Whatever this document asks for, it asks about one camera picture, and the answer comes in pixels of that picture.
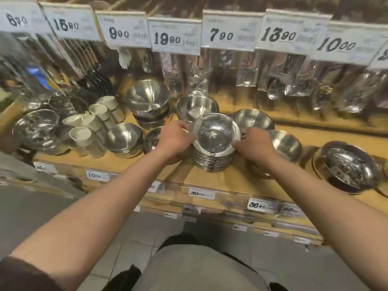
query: floor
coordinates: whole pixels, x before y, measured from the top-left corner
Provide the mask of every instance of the floor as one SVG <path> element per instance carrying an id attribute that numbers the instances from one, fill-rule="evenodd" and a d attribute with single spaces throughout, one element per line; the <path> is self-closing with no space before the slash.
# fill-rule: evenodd
<path id="1" fill-rule="evenodd" d="M 39 226 L 74 201 L 48 193 L 0 187 L 0 259 Z M 281 238 L 241 232 L 217 224 L 133 213 L 78 291 L 100 291 L 110 278 L 134 264 L 144 270 L 158 246 L 183 231 L 252 266 L 289 291 L 367 291 L 329 247 L 309 248 Z"/>

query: person's right hand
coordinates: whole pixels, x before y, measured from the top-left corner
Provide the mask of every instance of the person's right hand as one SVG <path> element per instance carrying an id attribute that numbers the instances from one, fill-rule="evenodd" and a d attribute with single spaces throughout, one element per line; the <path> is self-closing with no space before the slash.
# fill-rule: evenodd
<path id="1" fill-rule="evenodd" d="M 269 133 L 259 128 L 246 128 L 244 132 L 246 137 L 241 141 L 233 141 L 232 146 L 245 159 L 268 168 L 269 161 L 280 156 L 272 144 Z"/>

